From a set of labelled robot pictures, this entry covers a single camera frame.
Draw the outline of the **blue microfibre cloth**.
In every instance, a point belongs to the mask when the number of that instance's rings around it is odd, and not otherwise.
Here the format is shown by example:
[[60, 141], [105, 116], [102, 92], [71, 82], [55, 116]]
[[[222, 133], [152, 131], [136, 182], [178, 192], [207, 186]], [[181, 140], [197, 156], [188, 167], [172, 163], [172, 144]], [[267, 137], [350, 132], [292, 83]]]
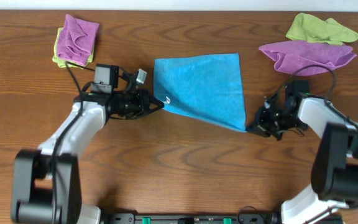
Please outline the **blue microfibre cloth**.
[[239, 54], [160, 58], [154, 96], [164, 110], [244, 133], [246, 107]]

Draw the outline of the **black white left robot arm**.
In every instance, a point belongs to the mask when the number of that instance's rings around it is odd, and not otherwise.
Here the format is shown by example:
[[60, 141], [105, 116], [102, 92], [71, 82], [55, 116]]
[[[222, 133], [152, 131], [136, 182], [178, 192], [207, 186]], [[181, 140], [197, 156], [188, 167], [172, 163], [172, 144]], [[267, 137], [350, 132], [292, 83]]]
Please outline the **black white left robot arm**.
[[101, 209], [82, 202], [79, 158], [110, 119], [140, 119], [164, 107], [141, 87], [146, 71], [100, 63], [92, 71], [92, 82], [74, 81], [78, 94], [61, 126], [37, 149], [16, 155], [12, 222], [101, 223]]

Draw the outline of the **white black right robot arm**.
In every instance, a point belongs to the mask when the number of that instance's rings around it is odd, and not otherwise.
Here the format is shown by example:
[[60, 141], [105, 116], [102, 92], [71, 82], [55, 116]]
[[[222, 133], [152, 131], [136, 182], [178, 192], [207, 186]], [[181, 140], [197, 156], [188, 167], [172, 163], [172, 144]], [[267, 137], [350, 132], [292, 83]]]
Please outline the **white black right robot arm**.
[[310, 94], [306, 80], [285, 85], [285, 104], [278, 93], [266, 98], [246, 130], [281, 140], [284, 132], [313, 130], [321, 142], [311, 183], [270, 214], [242, 214], [240, 223], [342, 223], [338, 210], [358, 207], [358, 124], [322, 96]]

